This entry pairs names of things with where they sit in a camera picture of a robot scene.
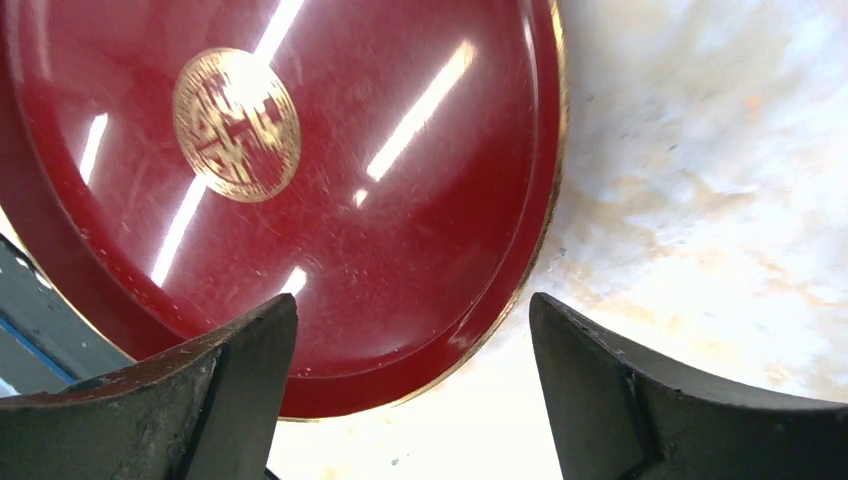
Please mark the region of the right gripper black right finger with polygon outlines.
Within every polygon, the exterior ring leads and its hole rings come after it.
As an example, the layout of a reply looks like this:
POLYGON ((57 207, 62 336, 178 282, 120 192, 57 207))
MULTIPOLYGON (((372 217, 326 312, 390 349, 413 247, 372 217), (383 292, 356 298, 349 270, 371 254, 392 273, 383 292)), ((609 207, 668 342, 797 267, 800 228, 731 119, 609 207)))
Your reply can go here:
POLYGON ((533 349, 566 479, 843 479, 847 407, 674 360, 545 294, 533 349))

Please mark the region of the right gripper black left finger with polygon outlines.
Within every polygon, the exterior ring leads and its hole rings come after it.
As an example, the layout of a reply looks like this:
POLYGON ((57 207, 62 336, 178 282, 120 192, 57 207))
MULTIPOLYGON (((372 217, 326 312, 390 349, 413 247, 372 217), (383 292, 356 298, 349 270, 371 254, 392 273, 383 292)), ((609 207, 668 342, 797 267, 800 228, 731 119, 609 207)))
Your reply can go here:
POLYGON ((268 479, 297 338, 280 294, 131 366, 1 402, 5 479, 268 479))

